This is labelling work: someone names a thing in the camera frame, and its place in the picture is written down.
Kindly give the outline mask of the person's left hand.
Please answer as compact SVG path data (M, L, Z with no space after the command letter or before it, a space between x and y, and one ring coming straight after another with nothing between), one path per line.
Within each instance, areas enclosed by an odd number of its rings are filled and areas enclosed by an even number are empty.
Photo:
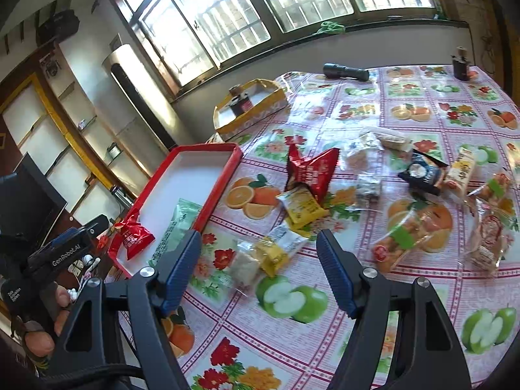
M53 319L54 332L59 337L70 314L71 295L63 286L53 283L41 292L41 302L45 313ZM36 357L51 356L56 346L55 341L43 330L43 325L36 326L28 323L26 327L27 333L24 337L26 348Z

